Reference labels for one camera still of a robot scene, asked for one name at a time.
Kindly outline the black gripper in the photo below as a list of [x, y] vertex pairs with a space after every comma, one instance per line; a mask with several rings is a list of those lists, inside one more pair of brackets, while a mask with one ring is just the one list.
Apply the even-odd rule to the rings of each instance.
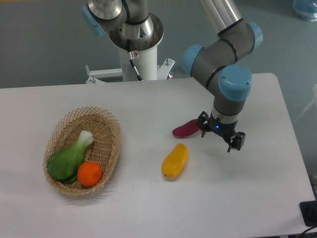
[[201, 137], [207, 132], [213, 132], [221, 136], [228, 144], [227, 152], [231, 150], [240, 151], [244, 145], [246, 134], [244, 132], [236, 132], [235, 126], [239, 119], [239, 114], [227, 116], [218, 111], [211, 111], [211, 116], [202, 111], [197, 119], [197, 128], [201, 131]]

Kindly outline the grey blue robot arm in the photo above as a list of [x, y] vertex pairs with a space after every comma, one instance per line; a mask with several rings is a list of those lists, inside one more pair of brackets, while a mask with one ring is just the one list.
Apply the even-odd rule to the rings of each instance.
[[[260, 27], [246, 22], [231, 0], [203, 0], [218, 40], [208, 47], [192, 45], [182, 58], [183, 69], [214, 96], [211, 113], [202, 112], [197, 127], [213, 132], [240, 150], [245, 133], [235, 126], [252, 86], [252, 74], [237, 64], [263, 40]], [[157, 47], [163, 39], [161, 20], [146, 0], [90, 0], [81, 8], [84, 19], [97, 35], [108, 34], [118, 48], [124, 81], [159, 78]]]

